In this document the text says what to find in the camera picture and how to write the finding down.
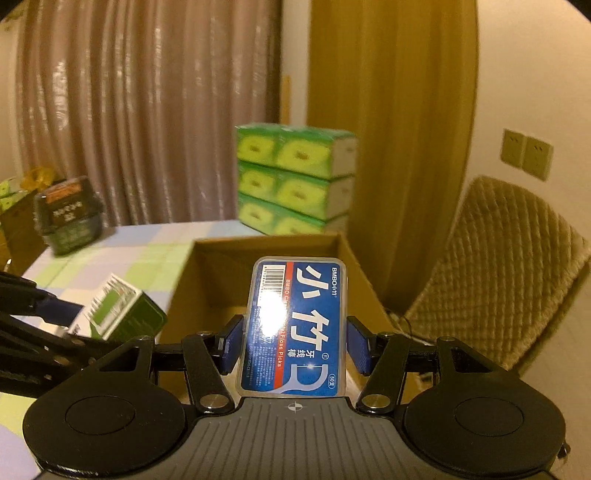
curtain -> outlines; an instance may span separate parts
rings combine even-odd
[[[349,241],[403,313],[443,252],[469,152],[475,0],[314,0],[308,122],[359,137]]]
[[[235,218],[234,126],[276,121],[280,0],[31,0],[25,171],[88,175],[111,224]]]

barcode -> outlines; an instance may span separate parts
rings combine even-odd
[[[285,265],[263,265],[257,306],[261,306],[260,301],[262,292],[276,292],[281,297],[281,295],[283,295],[284,279]]]

red stripe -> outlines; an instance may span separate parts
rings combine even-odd
[[[294,272],[294,263],[287,262],[285,265],[285,280],[283,281],[283,305],[287,307],[291,297],[291,280]],[[283,385],[283,366],[285,364],[285,324],[287,319],[283,320],[283,327],[279,330],[277,337],[277,356],[275,357],[275,381],[273,388],[279,388]]]

stacked tissue packs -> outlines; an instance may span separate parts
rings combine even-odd
[[[238,127],[238,218],[269,235],[344,231],[356,149],[343,130]]]

beige chair cushion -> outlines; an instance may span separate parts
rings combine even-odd
[[[478,177],[444,255],[405,317],[414,336],[455,336],[521,372],[557,328],[590,254],[587,240],[545,201]]]

